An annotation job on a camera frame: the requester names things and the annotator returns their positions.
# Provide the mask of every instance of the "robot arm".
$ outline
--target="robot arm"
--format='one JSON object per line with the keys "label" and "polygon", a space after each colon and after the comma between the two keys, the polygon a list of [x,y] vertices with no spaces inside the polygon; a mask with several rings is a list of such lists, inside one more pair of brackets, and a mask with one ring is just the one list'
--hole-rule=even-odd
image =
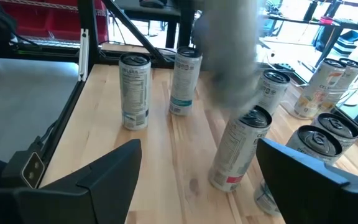
{"label": "robot arm", "polygon": [[194,28],[195,44],[210,71],[212,103],[247,112],[257,103],[258,1],[210,0]]}

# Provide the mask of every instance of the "wooden table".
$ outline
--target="wooden table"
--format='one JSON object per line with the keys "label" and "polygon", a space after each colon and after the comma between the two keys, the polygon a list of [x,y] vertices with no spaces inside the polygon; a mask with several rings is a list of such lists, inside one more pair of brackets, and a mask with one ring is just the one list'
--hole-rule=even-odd
{"label": "wooden table", "polygon": [[[173,70],[152,70],[149,127],[128,131],[121,126],[119,69],[95,65],[41,187],[139,138],[142,164],[126,223],[284,223],[282,217],[266,215],[254,202],[253,193],[262,178],[256,158],[236,191],[226,194],[209,184],[207,172],[227,114],[208,106],[200,79],[192,114],[171,115],[172,75]],[[285,144],[303,124],[310,121],[295,119],[280,106],[267,137]],[[358,175],[358,141],[336,165]]]}

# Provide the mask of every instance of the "can lid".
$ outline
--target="can lid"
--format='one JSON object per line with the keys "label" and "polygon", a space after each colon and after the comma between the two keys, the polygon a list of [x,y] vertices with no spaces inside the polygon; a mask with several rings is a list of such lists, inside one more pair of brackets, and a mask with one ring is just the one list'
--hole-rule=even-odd
{"label": "can lid", "polygon": [[193,47],[182,46],[178,48],[178,54],[185,57],[198,58],[201,57],[201,52]]}
{"label": "can lid", "polygon": [[350,60],[348,58],[340,58],[339,61],[345,63],[347,66],[358,68],[358,62]]}
{"label": "can lid", "polygon": [[150,62],[150,58],[147,55],[141,53],[126,53],[119,58],[126,65],[142,66],[147,65]]}
{"label": "can lid", "polygon": [[346,68],[345,63],[342,63],[342,62],[334,60],[334,59],[326,58],[326,59],[324,59],[324,62],[327,63],[328,65],[334,66],[336,68]]}
{"label": "can lid", "polygon": [[323,127],[341,137],[348,139],[358,137],[358,129],[353,124],[334,114],[322,113],[317,120]]}
{"label": "can lid", "polygon": [[310,149],[324,156],[336,156],[342,153],[339,141],[321,128],[310,125],[302,126],[298,129],[298,136]]}
{"label": "can lid", "polygon": [[271,115],[260,106],[255,106],[247,114],[242,116],[240,122],[254,128],[266,128],[272,123]]}
{"label": "can lid", "polygon": [[273,69],[265,70],[264,76],[269,80],[277,83],[289,83],[291,81],[288,75]]}

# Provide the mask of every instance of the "dark floor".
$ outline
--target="dark floor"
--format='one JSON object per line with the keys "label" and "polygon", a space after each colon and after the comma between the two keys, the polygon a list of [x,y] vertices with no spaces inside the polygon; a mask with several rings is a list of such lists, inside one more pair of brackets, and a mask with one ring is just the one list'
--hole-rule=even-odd
{"label": "dark floor", "polygon": [[0,59],[0,160],[26,150],[59,117],[77,71],[74,63]]}

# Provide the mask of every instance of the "white can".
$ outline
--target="white can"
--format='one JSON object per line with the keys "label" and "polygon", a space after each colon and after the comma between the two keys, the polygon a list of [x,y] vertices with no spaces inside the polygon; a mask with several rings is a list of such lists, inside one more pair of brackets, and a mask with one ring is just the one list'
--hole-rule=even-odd
{"label": "white can", "polygon": [[271,115],[259,106],[229,120],[209,170],[213,186],[225,192],[238,186],[255,156],[258,139],[266,136],[271,123]]}
{"label": "white can", "polygon": [[279,215],[280,211],[274,201],[273,195],[270,192],[265,180],[260,182],[259,187],[254,192],[254,200],[258,207],[264,212],[271,215]]}
{"label": "white can", "polygon": [[272,69],[265,70],[259,79],[259,87],[263,91],[263,96],[258,105],[273,115],[284,97],[290,81],[290,77],[282,72]]}
{"label": "white can", "polygon": [[286,147],[333,165],[342,153],[339,141],[329,132],[316,126],[304,125],[296,130]]}
{"label": "white can", "polygon": [[358,62],[348,58],[341,58],[339,61],[346,64],[346,69],[338,83],[333,87],[336,92],[329,94],[321,106],[324,111],[329,111],[336,106],[358,74]]}
{"label": "white can", "polygon": [[188,115],[200,75],[201,53],[191,47],[179,47],[175,56],[169,111],[175,115]]}
{"label": "white can", "polygon": [[140,130],[149,123],[151,62],[140,53],[123,54],[119,59],[122,125]]}
{"label": "white can", "polygon": [[322,113],[314,119],[311,125],[332,134],[339,143],[341,143],[342,154],[344,154],[358,138],[358,129],[352,123],[334,114]]}
{"label": "white can", "polygon": [[328,95],[345,72],[346,65],[337,60],[324,59],[311,77],[298,101],[295,113],[302,118],[313,118]]}

